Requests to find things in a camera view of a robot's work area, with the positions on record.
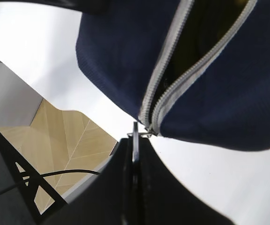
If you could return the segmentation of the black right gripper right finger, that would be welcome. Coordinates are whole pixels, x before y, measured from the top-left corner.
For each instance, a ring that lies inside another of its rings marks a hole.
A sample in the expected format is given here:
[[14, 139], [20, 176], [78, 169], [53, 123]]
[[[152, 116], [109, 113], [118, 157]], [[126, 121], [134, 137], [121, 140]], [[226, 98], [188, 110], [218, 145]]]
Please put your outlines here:
[[232, 225], [233, 221], [184, 187], [161, 161], [149, 139], [139, 138], [140, 206], [145, 225]]

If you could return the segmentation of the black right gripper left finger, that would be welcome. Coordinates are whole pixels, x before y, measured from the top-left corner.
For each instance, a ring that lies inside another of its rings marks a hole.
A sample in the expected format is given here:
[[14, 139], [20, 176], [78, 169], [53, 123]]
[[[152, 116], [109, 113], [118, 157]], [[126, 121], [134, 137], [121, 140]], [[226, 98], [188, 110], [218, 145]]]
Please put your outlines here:
[[44, 224], [137, 224], [137, 171], [132, 153], [133, 138], [122, 139], [111, 160], [89, 187]]

